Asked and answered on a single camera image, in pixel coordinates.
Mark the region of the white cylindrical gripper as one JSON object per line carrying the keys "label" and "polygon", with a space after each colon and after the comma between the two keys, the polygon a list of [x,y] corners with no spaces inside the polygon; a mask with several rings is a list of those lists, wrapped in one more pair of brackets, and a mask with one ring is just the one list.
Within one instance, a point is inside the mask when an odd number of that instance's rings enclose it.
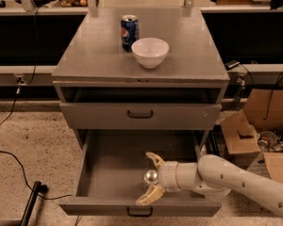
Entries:
{"label": "white cylindrical gripper", "polygon": [[165,162],[159,155],[147,152],[146,156],[153,161],[158,170],[159,185],[150,185],[147,191],[137,200],[138,206],[149,205],[159,200],[165,191],[193,190],[199,179],[196,163]]}

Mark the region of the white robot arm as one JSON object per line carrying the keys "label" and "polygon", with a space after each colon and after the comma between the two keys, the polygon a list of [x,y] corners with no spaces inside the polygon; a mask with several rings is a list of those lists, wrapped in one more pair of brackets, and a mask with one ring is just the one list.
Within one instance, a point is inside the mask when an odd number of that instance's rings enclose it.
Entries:
{"label": "white robot arm", "polygon": [[157,176],[137,200],[138,206],[158,201],[166,192],[190,190],[205,196],[225,196],[239,192],[275,215],[283,218],[283,184],[241,169],[220,156],[205,154],[196,163],[164,161],[147,152]]}

